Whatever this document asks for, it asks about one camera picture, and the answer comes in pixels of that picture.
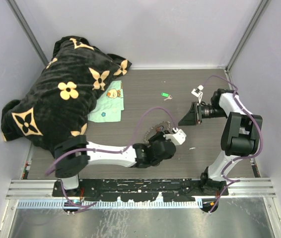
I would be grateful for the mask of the large keyring with small rings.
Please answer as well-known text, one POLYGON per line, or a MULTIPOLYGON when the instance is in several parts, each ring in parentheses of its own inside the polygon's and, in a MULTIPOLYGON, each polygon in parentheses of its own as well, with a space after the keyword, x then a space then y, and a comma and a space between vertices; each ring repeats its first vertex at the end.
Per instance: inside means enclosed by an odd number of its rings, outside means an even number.
POLYGON ((143 142, 144 143, 149 143, 149 139, 152 138, 154 135, 157 134, 157 132, 155 131, 155 128, 157 126, 164 126, 164 129, 163 131, 161 132, 164 132, 164 131, 171 131, 171 123, 169 121, 161 121, 159 122, 158 124, 155 124, 154 126, 152 126, 144 135, 144 138, 143 138, 143 142))

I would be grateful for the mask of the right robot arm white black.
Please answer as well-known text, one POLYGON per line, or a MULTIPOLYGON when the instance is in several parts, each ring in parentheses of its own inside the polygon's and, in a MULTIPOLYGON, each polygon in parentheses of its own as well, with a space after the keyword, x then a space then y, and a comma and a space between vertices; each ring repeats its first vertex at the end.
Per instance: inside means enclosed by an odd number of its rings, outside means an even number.
POLYGON ((219 195, 228 181, 228 173, 241 160, 259 151, 263 118, 247 110, 239 95, 228 89, 217 89, 210 104, 193 102, 179 121, 179 126, 201 124, 204 119, 226 118, 221 136, 221 152, 201 174, 199 190, 203 195, 219 195))

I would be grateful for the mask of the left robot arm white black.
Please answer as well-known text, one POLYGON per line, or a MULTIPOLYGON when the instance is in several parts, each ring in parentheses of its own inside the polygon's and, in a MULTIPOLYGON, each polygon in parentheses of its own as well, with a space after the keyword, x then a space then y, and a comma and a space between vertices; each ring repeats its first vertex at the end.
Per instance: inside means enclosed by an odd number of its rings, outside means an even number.
POLYGON ((154 135, 148 143, 126 147, 88 142, 85 136, 80 135, 55 147, 53 169, 66 195, 77 196, 81 191, 79 173, 87 166, 113 165, 145 169, 158 166, 163 160, 171 159, 175 153, 175 144, 163 132, 154 135))

